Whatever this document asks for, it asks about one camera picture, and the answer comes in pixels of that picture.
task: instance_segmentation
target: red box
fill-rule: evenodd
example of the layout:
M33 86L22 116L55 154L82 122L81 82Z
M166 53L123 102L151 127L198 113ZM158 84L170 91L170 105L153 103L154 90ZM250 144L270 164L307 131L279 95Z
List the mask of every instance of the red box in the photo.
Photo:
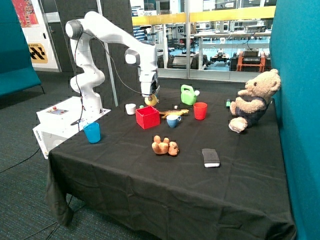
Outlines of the red box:
M153 106L146 106L135 110L136 122L143 128L148 129L160 124L160 114Z

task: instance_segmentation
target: stuffed toy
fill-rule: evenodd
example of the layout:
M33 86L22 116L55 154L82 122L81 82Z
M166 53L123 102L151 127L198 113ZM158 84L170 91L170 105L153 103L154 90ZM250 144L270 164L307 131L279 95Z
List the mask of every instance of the stuffed toy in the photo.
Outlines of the stuffed toy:
M176 156L179 152L178 144L174 141L170 141L167 137L161 142L161 138L156 135L154 136L153 141L152 149L158 155L169 153L171 156Z
M259 74L245 84L245 90L238 92L239 97L230 104L234 118L229 128L237 133L251 128L265 114L271 102L271 97L280 89L281 80L278 70L272 69Z

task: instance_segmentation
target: teddy bear's head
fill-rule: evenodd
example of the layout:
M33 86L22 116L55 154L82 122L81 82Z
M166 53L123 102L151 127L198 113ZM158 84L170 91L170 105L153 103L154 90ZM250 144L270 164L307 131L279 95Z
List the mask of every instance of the teddy bear's head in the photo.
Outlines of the teddy bear's head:
M259 74L254 79L246 82L245 89L252 96L268 98L273 96L281 87L278 70L272 69Z

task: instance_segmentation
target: blue cup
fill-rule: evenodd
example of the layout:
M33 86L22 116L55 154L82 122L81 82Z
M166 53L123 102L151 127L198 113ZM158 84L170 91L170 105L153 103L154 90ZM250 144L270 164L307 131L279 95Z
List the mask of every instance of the blue cup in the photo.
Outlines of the blue cup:
M181 116L179 115L168 115L166 117L166 122L168 123L170 128L175 128L180 121L181 121Z
M100 141L101 137L100 137L99 123L97 122L89 123L83 127L83 130L89 143L95 144Z

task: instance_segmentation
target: orange machine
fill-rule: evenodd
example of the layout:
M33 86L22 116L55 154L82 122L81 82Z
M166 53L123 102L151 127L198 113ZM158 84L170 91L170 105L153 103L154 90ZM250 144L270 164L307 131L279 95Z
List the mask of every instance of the orange machine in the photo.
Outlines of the orange machine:
M238 72L259 72L263 73L266 66L266 55L262 52L257 52L256 55L248 54L248 51L241 51L238 56L236 70Z

